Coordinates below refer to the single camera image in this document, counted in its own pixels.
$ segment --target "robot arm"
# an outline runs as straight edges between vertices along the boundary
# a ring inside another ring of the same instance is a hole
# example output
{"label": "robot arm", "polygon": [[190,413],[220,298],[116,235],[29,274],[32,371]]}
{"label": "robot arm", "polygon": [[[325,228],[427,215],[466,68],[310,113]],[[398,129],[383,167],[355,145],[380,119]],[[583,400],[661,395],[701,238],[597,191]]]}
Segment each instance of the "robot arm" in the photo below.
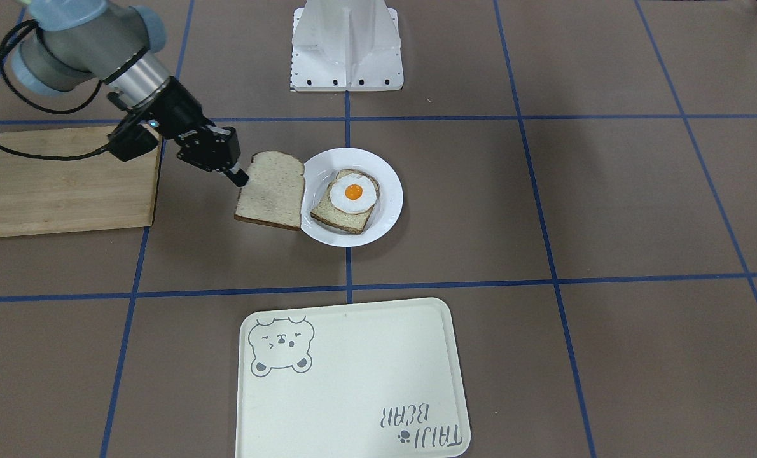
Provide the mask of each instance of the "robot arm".
{"label": "robot arm", "polygon": [[29,11],[39,27],[11,60],[24,86],[58,95],[97,78],[112,89],[108,99],[127,112],[108,136],[114,156],[130,160],[152,151],[157,141],[147,124],[181,147],[178,158],[224,173],[237,186],[246,184],[234,128],[219,128],[207,119],[199,102],[155,57],[166,38],[152,10],[121,8],[108,0],[32,0]]}

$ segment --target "toast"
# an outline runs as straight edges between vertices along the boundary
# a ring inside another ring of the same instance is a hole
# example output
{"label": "toast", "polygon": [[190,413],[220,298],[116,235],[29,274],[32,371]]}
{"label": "toast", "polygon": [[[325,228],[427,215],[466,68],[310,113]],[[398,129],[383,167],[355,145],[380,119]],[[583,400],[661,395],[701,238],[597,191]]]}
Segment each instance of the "toast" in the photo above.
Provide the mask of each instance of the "toast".
{"label": "toast", "polygon": [[248,183],[240,189],[234,218],[299,231],[305,195],[305,165],[280,151],[262,151],[251,157]]}
{"label": "toast", "polygon": [[321,199],[319,205],[315,206],[311,211],[311,217],[327,226],[358,235],[365,231],[367,220],[370,219],[370,214],[372,214],[373,208],[375,208],[375,203],[373,203],[373,205],[371,205],[365,212],[360,212],[360,214],[349,214],[348,212],[337,209],[330,201],[330,188],[332,188],[336,180],[348,174],[360,174],[370,179],[375,187],[376,201],[379,201],[379,184],[373,179],[373,177],[358,170],[343,169],[338,172],[336,178],[330,182],[325,191],[325,195],[323,195],[323,199]]}

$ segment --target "black cable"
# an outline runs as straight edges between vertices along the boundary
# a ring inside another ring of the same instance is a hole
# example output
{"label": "black cable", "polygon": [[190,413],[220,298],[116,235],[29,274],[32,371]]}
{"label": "black cable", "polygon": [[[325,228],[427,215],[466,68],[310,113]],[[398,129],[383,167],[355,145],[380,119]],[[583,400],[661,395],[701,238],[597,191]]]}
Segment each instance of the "black cable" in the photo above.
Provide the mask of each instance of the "black cable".
{"label": "black cable", "polygon": [[[39,32],[41,32],[41,29],[36,29],[36,34],[39,35]],[[6,38],[3,38],[3,40],[0,42],[0,52],[3,52],[3,50],[6,48],[7,45],[8,45],[8,38],[6,37]],[[3,81],[6,82],[6,86],[8,87],[8,89],[10,89],[11,92],[14,93],[14,95],[16,95],[18,98],[20,98],[21,101],[25,102],[25,104],[28,104],[30,105],[30,107],[36,108],[37,110],[41,112],[56,114],[56,115],[67,115],[67,114],[81,111],[82,108],[87,107],[88,105],[90,105],[91,102],[93,102],[94,99],[96,99],[96,95],[99,94],[99,90],[102,88],[102,82],[99,81],[97,82],[96,88],[93,90],[93,93],[91,93],[90,96],[84,102],[82,102],[81,105],[75,108],[68,108],[66,110],[54,110],[53,108],[43,107],[40,104],[36,104],[36,102],[34,101],[30,101],[29,98],[27,98],[23,93],[21,93],[16,87],[14,87],[14,85],[11,83],[10,78],[6,74],[6,68],[4,67],[4,60],[0,60],[0,75],[3,76]]]}
{"label": "black cable", "polygon": [[[30,34],[30,32],[33,31],[33,29],[36,29],[36,21],[26,20],[21,24],[17,24],[16,26],[14,26],[14,28],[10,29],[7,32],[2,41],[2,43],[6,44],[0,47],[0,67],[3,64],[3,60],[10,54],[10,52],[12,52],[12,50],[14,50],[14,48],[18,44],[20,44],[21,41],[24,40],[25,37],[27,37],[27,35]],[[87,159],[88,157],[93,157],[105,153],[106,151],[108,151],[108,146],[105,144],[102,145],[102,147],[91,151],[90,153],[80,154],[78,156],[44,156],[42,154],[23,153],[23,151],[16,151],[14,149],[4,147],[3,145],[0,145],[0,150],[4,151],[5,153],[13,154],[14,156],[27,157],[28,159],[64,160],[66,162],[67,160]]]}

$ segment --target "egg yolk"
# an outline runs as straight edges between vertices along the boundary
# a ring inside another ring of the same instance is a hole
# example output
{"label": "egg yolk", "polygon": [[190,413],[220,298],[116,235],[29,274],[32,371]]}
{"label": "egg yolk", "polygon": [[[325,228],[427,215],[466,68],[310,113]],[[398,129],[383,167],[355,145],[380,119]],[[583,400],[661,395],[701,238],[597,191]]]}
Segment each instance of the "egg yolk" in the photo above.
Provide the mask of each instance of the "egg yolk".
{"label": "egg yolk", "polygon": [[352,184],[344,190],[344,196],[347,197],[347,199],[356,200],[361,197],[362,192],[364,192],[364,190],[361,189],[361,186]]}

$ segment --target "floor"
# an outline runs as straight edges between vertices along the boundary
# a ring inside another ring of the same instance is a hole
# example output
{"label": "floor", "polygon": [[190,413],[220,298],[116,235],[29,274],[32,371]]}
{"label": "floor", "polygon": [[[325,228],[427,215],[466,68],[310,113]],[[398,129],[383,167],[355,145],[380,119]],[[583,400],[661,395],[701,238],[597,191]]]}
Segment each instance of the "floor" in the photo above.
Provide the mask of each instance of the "floor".
{"label": "floor", "polygon": [[[404,90],[347,95],[288,91],[301,0],[145,2],[244,160],[373,151],[401,220],[354,249],[239,223],[170,144],[151,228],[0,240],[0,456],[232,456],[245,316],[437,296],[465,456],[757,457],[757,3],[388,3]],[[119,118],[6,89],[0,132]]]}

